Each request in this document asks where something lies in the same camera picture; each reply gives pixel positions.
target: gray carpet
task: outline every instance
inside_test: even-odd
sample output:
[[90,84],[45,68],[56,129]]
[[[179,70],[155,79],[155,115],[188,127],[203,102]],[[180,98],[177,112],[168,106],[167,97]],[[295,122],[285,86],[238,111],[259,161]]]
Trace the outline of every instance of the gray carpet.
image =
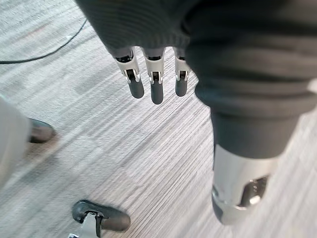
[[[0,60],[38,56],[73,35],[84,16],[71,0],[0,0]],[[165,52],[164,102],[145,87],[134,99],[115,62],[87,24],[57,54],[0,66],[0,93],[58,136],[29,145],[0,193],[1,238],[66,238],[79,224],[79,199],[131,215],[124,234],[105,238],[313,238],[317,232],[317,111],[301,119],[256,212],[222,226],[211,207],[212,126],[194,94],[174,92],[173,51]]]

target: robotic arm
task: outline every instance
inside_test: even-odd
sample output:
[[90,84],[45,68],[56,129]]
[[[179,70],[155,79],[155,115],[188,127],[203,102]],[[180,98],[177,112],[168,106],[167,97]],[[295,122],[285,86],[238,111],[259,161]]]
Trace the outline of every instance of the robotic arm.
[[261,201],[300,115],[316,105],[308,90],[317,75],[310,60],[316,41],[306,41],[317,32],[315,12],[306,11],[312,3],[76,2],[135,98],[144,88],[134,46],[143,49],[155,104],[163,101],[165,47],[174,47],[178,96],[186,94],[189,67],[196,73],[196,95],[211,108],[214,130],[214,212],[225,225],[243,220]]

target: white plastic part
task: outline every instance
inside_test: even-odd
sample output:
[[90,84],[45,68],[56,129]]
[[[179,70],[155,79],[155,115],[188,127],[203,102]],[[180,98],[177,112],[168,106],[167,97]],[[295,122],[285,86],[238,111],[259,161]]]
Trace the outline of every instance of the white plastic part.
[[149,60],[145,55],[145,64],[147,65],[148,76],[150,83],[154,84],[153,72],[158,72],[158,83],[162,84],[164,75],[164,53],[159,60]]
[[213,185],[217,199],[229,206],[240,204],[244,187],[254,179],[269,176],[277,167],[278,159],[250,159],[228,152],[216,145]]
[[137,57],[135,56],[134,50],[132,50],[133,52],[133,58],[131,61],[126,62],[126,63],[122,63],[116,60],[119,69],[121,70],[121,73],[123,74],[123,76],[125,76],[126,80],[128,83],[131,83],[131,80],[129,79],[127,70],[132,69],[133,73],[135,75],[135,81],[139,82],[140,81],[140,70],[139,70],[139,65],[138,65],[138,61],[137,61]]
[[70,233],[68,235],[68,238],[79,238],[79,236],[77,236],[76,234]]
[[175,56],[175,74],[176,74],[177,81],[180,80],[180,71],[186,72],[184,80],[187,81],[191,69],[187,65],[185,60],[179,59],[179,58],[177,58],[177,56]]
[[96,233],[96,215],[88,213],[85,217],[79,238],[98,238]]
[[23,156],[31,122],[0,95],[0,189],[10,178],[16,159]]
[[307,89],[313,93],[317,93],[317,78],[314,78],[309,82]]
[[216,145],[212,200],[213,208],[224,225],[234,225],[250,214],[261,198],[250,198],[250,206],[238,206],[245,185],[254,179],[271,175],[277,166],[277,158],[250,159],[232,154]]

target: black cable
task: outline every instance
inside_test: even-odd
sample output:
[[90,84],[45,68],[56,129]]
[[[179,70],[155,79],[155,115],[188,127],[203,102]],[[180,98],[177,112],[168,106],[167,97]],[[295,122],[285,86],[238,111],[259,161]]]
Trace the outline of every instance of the black cable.
[[84,21],[84,23],[82,24],[82,26],[79,28],[79,30],[77,31],[77,33],[75,35],[73,35],[65,44],[61,45],[60,47],[58,47],[56,50],[54,50],[53,52],[50,52],[46,55],[43,56],[39,56],[39,57],[35,57],[35,58],[30,58],[30,59],[22,59],[22,60],[8,60],[8,61],[0,61],[0,64],[12,64],[12,63],[25,63],[25,62],[30,62],[30,61],[35,61],[35,60],[40,60],[43,59],[47,56],[51,56],[53,54],[55,54],[57,51],[59,51],[61,48],[63,48],[64,46],[66,46],[69,42],[71,42],[78,34],[79,32],[81,32],[81,30],[84,28],[85,24],[87,22],[87,19]]

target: black rubber foot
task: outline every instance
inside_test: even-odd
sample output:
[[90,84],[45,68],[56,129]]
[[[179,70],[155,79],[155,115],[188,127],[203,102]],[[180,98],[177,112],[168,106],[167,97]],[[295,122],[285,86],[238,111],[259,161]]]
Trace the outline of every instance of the black rubber foot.
[[161,104],[163,102],[163,83],[159,84],[158,81],[154,81],[154,84],[151,84],[151,98],[154,104]]
[[184,79],[181,80],[176,80],[175,83],[175,92],[176,95],[178,97],[183,97],[185,96],[186,92],[187,92],[187,81],[185,81]]
[[42,144],[48,142],[56,135],[54,128],[46,122],[30,119],[31,120],[31,136],[29,142]]
[[142,81],[140,79],[139,82],[135,80],[131,80],[131,83],[129,83],[130,92],[133,97],[135,98],[142,98],[144,95],[144,88]]
[[73,218],[79,223],[84,222],[88,212],[95,212],[103,217],[101,227],[105,230],[123,232],[126,231],[131,224],[130,217],[127,214],[115,208],[99,205],[88,200],[76,202],[72,209]]

